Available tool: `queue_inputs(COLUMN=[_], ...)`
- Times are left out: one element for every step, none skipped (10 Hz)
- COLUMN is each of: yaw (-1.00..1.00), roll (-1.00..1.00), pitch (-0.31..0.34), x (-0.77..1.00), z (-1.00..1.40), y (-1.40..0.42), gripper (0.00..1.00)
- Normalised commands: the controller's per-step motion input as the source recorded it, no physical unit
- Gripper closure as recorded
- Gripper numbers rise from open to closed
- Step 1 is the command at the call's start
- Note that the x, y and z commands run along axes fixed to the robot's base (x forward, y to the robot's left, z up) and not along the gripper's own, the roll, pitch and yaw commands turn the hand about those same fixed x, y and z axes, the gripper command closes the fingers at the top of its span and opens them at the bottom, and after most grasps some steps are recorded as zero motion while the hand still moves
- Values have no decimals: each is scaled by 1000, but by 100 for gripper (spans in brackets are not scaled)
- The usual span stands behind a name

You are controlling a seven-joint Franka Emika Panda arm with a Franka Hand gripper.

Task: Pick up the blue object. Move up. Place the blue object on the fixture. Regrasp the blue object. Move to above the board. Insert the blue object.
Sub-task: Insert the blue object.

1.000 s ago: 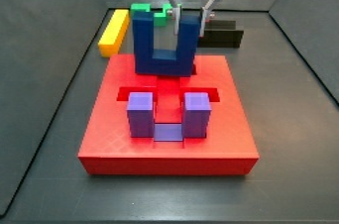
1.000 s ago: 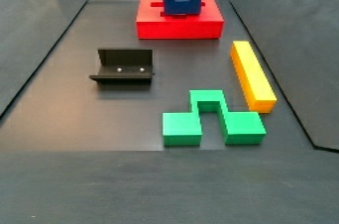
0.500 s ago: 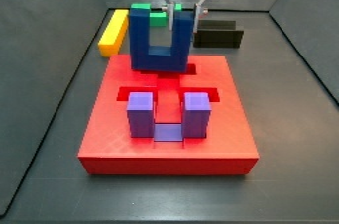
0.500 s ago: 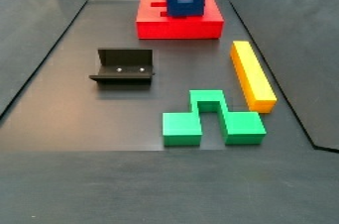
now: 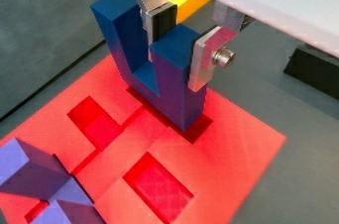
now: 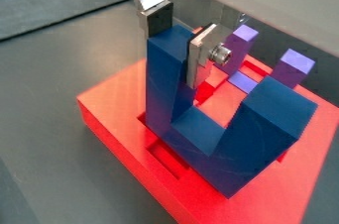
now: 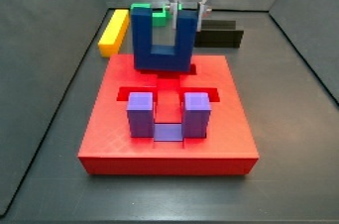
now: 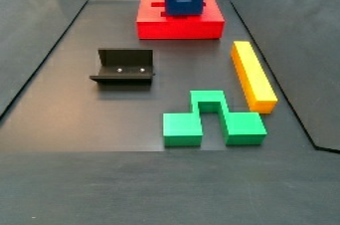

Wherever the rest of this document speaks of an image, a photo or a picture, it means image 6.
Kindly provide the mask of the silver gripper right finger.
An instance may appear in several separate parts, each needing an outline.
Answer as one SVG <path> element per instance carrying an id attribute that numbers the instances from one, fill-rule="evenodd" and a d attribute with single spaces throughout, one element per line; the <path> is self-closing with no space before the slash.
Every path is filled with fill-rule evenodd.
<path id="1" fill-rule="evenodd" d="M 222 20 L 203 26 L 188 41 L 186 83 L 196 89 L 211 74 L 212 65 L 230 65 L 246 51 L 246 40 L 238 30 L 242 13 L 230 7 Z"/>

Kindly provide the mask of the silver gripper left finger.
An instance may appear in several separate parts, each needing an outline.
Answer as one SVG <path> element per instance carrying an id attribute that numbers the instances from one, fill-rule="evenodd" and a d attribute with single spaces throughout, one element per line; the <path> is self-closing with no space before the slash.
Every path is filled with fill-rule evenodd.
<path id="1" fill-rule="evenodd" d="M 168 0 L 134 0 L 140 27 L 147 38 L 172 27 L 174 3 Z"/>

